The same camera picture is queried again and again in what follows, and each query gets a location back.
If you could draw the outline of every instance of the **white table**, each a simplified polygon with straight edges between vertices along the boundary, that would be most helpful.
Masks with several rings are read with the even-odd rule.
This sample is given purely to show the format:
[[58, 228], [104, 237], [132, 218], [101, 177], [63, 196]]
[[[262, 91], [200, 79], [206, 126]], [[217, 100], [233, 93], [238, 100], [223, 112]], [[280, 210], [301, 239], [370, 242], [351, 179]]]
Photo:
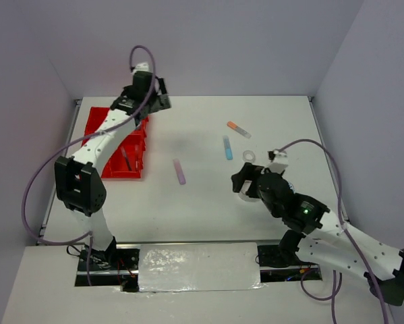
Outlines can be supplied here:
[[[297, 282], [237, 292], [129, 294], [75, 288], [77, 262], [62, 246], [26, 248], [3, 323], [332, 324], [329, 302], [309, 299]], [[331, 286], [330, 271], [324, 281], [306, 282], [317, 296], [328, 296]], [[338, 323], [382, 322], [378, 300], [353, 279], [345, 278], [336, 302]]]
[[[108, 107], [113, 97], [84, 98], [71, 139], [83, 136], [92, 106]], [[252, 150], [256, 164], [267, 151], [298, 138], [320, 141], [307, 97], [171, 97], [173, 107], [148, 125], [142, 181], [104, 181], [105, 217], [118, 242], [275, 240], [286, 227], [261, 202], [244, 202], [231, 191], [230, 177]], [[235, 122], [252, 137], [226, 126]], [[233, 160], [225, 158], [228, 135]], [[72, 147], [71, 155], [79, 146]], [[323, 152], [303, 143], [288, 150], [285, 177], [298, 192], [336, 206], [333, 180]], [[181, 161], [187, 184], [179, 185], [172, 160]], [[82, 234], [63, 203], [53, 199], [45, 230], [48, 240]]]

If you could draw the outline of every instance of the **red plastic bin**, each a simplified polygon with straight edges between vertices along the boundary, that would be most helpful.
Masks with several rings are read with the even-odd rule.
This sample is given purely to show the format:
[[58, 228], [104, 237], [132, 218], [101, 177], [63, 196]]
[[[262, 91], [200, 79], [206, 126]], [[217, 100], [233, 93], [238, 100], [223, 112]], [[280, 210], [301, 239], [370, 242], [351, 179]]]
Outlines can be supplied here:
[[[91, 107], [85, 127], [85, 136], [92, 134], [100, 127], [106, 119], [108, 112], [109, 108]], [[140, 179], [142, 177], [143, 153], [146, 150], [146, 125], [148, 122], [149, 117], [143, 119], [140, 129], [133, 131], [122, 141], [118, 149], [107, 161], [101, 174], [102, 179]], [[131, 171], [128, 169], [125, 157], [122, 155], [121, 147], [123, 147], [128, 157]]]

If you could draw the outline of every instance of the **pink and purple tube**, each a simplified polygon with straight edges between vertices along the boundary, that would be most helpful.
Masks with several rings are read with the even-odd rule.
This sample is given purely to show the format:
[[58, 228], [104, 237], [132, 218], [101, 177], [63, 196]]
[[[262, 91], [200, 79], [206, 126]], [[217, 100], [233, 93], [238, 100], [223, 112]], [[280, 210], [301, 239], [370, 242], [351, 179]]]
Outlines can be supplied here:
[[179, 184], [186, 184], [185, 176], [182, 171], [182, 166], [181, 163], [179, 162], [179, 159], [174, 159], [173, 160], [173, 165], [175, 166], [175, 171], [177, 175], [177, 179], [179, 181]]

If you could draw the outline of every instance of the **wall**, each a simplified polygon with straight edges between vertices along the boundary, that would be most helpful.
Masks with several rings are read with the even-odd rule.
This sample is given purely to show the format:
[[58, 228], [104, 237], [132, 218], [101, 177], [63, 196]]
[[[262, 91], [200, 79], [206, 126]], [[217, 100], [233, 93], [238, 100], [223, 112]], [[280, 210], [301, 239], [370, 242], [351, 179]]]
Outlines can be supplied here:
[[127, 56], [137, 44], [153, 51], [174, 95], [313, 95], [362, 4], [16, 2], [73, 98], [118, 94], [130, 81]]
[[[404, 0], [365, 0], [315, 99], [351, 220], [404, 247]], [[404, 323], [404, 305], [393, 307]]]
[[[24, 186], [35, 167], [63, 144], [72, 107], [16, 5], [0, 0], [0, 322], [24, 247], [33, 243], [20, 221]], [[29, 220], [36, 229], [52, 183], [50, 167], [30, 195]]]

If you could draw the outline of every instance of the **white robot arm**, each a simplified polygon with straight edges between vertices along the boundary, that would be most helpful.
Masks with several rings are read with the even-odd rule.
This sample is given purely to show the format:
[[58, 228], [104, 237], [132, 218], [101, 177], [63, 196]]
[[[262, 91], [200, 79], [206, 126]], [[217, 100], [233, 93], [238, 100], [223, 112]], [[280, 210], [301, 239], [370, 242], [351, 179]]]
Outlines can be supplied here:
[[[171, 107], [162, 78], [157, 78], [159, 89], [152, 93], [146, 106], [135, 118], [108, 132], [113, 126], [126, 121], [139, 107], [148, 93], [152, 73], [147, 63], [137, 65], [133, 71], [133, 84], [126, 86], [113, 102], [92, 137], [70, 158], [59, 157], [55, 162], [57, 198], [77, 219], [84, 232], [92, 233], [91, 257], [105, 266], [115, 263], [116, 241], [109, 231], [103, 213], [106, 190], [100, 175], [121, 142], [131, 134], [148, 114]], [[90, 238], [85, 239], [88, 245]]]
[[232, 176], [233, 191], [253, 199], [260, 199], [271, 215], [281, 218], [290, 228], [279, 248], [286, 263], [293, 261], [318, 263], [348, 273], [370, 285], [374, 284], [367, 267], [343, 227], [356, 241], [376, 276], [384, 301], [401, 306], [404, 300], [404, 249], [383, 244], [349, 223], [340, 224], [338, 215], [316, 199], [295, 193], [283, 174], [288, 166], [287, 155], [269, 152], [266, 167], [245, 163]]

